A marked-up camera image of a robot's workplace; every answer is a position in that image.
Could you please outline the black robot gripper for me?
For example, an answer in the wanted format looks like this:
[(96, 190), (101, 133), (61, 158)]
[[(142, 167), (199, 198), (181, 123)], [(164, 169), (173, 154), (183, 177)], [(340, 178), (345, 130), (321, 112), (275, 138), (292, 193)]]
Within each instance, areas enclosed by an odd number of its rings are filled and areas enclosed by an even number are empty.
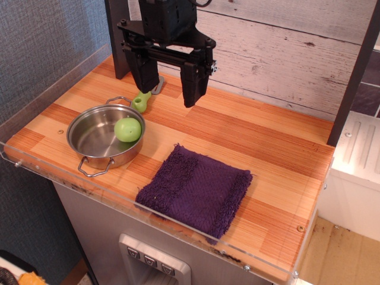
[(139, 1), (141, 19), (121, 20), (123, 51), (142, 93), (159, 83), (158, 63), (180, 68), (185, 107), (193, 107), (206, 93), (208, 78), (216, 70), (216, 42), (197, 30), (197, 9), (210, 4), (197, 1)]

